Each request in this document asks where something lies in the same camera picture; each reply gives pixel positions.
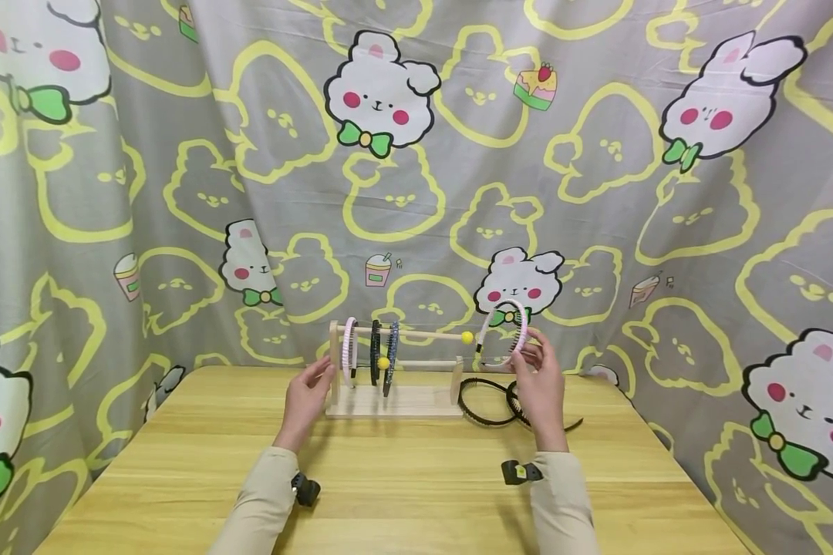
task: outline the hand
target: hand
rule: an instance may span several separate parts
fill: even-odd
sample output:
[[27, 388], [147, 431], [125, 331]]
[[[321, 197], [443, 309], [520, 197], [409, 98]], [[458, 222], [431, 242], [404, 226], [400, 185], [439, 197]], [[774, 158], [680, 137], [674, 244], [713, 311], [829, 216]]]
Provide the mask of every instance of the hand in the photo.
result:
[[284, 420], [281, 431], [275, 437], [274, 446], [298, 453], [305, 444], [312, 425], [324, 411], [324, 401], [336, 376], [336, 367], [330, 357], [305, 367], [287, 386], [284, 402]]
[[546, 335], [533, 328], [528, 335], [538, 344], [526, 343], [521, 352], [512, 352], [509, 363], [518, 381], [518, 402], [530, 421], [538, 451], [567, 453], [562, 416], [565, 377]]

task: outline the cake slice illustration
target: cake slice illustration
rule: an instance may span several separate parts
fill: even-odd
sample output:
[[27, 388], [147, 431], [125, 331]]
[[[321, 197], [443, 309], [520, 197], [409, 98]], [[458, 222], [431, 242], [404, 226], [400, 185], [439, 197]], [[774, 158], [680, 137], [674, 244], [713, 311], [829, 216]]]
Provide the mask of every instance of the cake slice illustration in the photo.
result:
[[648, 279], [636, 283], [635, 287], [632, 288], [632, 293], [629, 295], [629, 308], [633, 308], [638, 303], [644, 303], [648, 300], [659, 283], [660, 274], [654, 274]]
[[197, 31], [194, 29], [192, 11], [186, 5], [179, 7], [179, 32], [187, 36], [193, 42], [197, 41]]
[[549, 64], [543, 64], [540, 69], [525, 70], [518, 74], [515, 80], [514, 94], [528, 107], [534, 110], [546, 111], [555, 99], [555, 89], [558, 77]]

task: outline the finger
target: finger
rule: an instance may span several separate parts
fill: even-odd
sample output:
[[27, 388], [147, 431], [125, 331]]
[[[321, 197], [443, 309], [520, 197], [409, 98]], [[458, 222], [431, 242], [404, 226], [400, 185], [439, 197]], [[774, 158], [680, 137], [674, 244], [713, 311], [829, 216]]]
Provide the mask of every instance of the finger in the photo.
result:
[[543, 366], [543, 361], [533, 355], [530, 355], [529, 352], [522, 352], [521, 356], [524, 357], [525, 362], [534, 367], [535, 370], [538, 370], [538, 372], [540, 367]]
[[538, 343], [540, 344], [540, 349], [543, 352], [544, 360], [546, 358], [554, 358], [555, 357], [555, 350], [552, 349], [552, 344], [549, 342], [549, 339], [546, 338], [546, 335], [543, 332], [539, 331], [539, 329], [528, 328], [528, 335], [530, 337], [537, 339]]
[[525, 355], [526, 358], [532, 356], [543, 362], [543, 350], [541, 350], [540, 345], [525, 344], [521, 347], [521, 354]]
[[330, 391], [330, 386], [333, 385], [333, 379], [336, 377], [336, 364], [331, 364], [321, 374], [321, 379], [315, 384], [315, 389], [322, 394], [322, 397], [327, 397], [327, 392]]
[[305, 382], [305, 384], [312, 384], [312, 381], [315, 380], [315, 378], [318, 378], [318, 376], [321, 375], [324, 372], [324, 370], [327, 369], [329, 364], [330, 357], [329, 355], [327, 355], [324, 358], [320, 358], [318, 361], [306, 366], [305, 370], [303, 370], [303, 372], [300, 372], [299, 375], [296, 376], [296, 378], [302, 382]]
[[518, 381], [529, 379], [530, 370], [528, 370], [528, 365], [525, 364], [525, 358], [521, 356], [519, 351], [512, 352], [512, 356], [509, 358], [509, 366], [515, 373], [515, 378]]

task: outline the gray curtain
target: gray curtain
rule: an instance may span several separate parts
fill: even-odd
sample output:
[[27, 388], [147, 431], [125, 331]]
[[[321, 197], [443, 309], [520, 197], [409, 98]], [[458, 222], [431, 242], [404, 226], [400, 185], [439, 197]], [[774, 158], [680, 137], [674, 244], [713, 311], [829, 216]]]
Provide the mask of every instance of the gray curtain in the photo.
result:
[[833, 0], [0, 2], [0, 553], [196, 368], [509, 298], [833, 554]]

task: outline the person's left hand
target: person's left hand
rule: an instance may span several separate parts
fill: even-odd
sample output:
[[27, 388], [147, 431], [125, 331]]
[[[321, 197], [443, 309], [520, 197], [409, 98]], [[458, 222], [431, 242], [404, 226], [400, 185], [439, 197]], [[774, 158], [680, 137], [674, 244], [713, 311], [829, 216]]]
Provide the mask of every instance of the person's left hand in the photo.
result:
[[305, 367], [287, 386], [284, 420], [274, 446], [298, 453], [305, 444], [312, 425], [324, 411], [324, 401], [336, 376], [336, 367], [325, 356]]

